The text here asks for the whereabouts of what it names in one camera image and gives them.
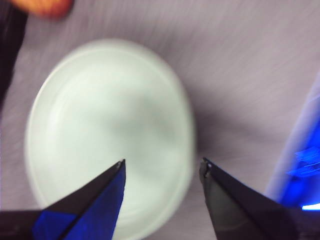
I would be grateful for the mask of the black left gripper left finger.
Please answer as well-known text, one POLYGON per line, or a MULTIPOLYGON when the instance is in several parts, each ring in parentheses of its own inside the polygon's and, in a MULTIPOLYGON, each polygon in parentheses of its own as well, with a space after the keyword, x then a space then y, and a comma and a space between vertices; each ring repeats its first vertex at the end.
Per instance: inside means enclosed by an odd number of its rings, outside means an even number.
POLYGON ((0 213, 2 240, 110 240, 124 198, 121 160, 83 187, 43 209, 0 213))

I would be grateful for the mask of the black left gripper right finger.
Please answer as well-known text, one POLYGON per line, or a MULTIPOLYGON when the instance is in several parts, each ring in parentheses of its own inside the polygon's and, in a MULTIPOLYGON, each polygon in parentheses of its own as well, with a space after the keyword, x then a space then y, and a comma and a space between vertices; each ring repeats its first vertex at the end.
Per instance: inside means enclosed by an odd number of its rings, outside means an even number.
POLYGON ((219 240, 318 240, 320 213, 286 207, 246 186, 207 158, 199 167, 206 207, 219 240))

